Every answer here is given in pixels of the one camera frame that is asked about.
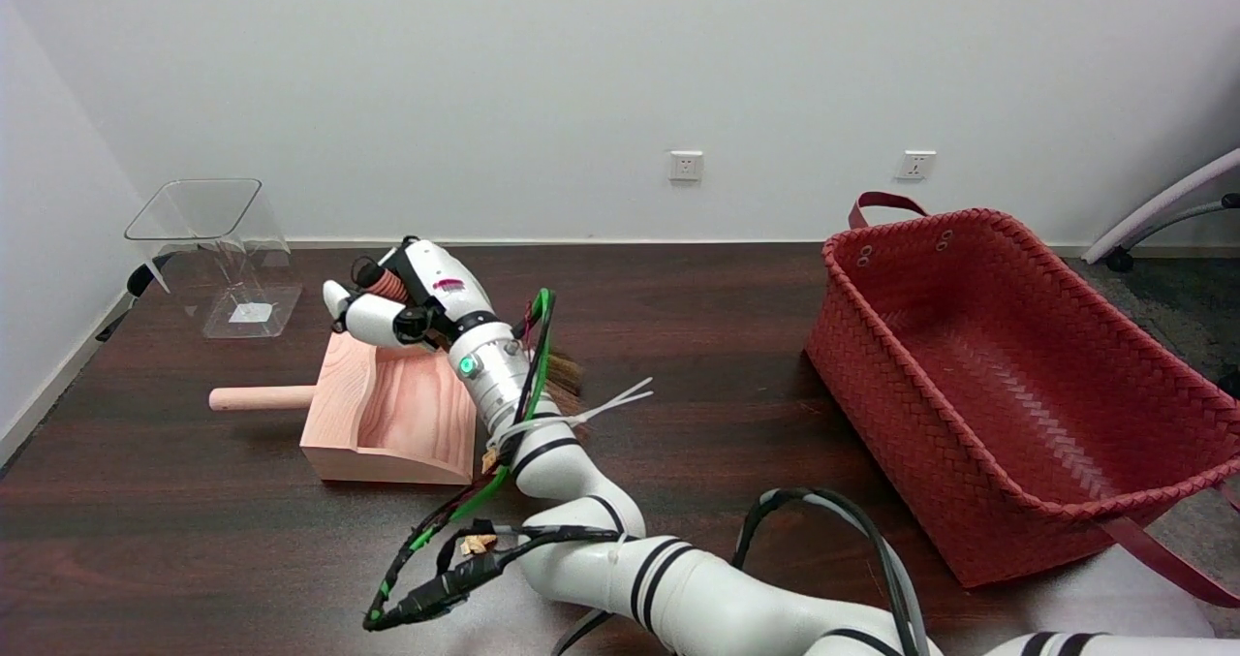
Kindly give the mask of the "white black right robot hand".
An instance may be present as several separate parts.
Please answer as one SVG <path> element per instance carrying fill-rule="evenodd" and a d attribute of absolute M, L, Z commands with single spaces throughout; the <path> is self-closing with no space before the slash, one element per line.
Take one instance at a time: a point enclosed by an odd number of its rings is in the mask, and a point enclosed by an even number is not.
<path fill-rule="evenodd" d="M 335 332 L 386 350 L 450 351 L 460 341 L 510 341 L 477 277 L 443 246 L 405 236 L 378 260 L 363 255 L 351 280 L 327 280 L 322 300 Z"/>

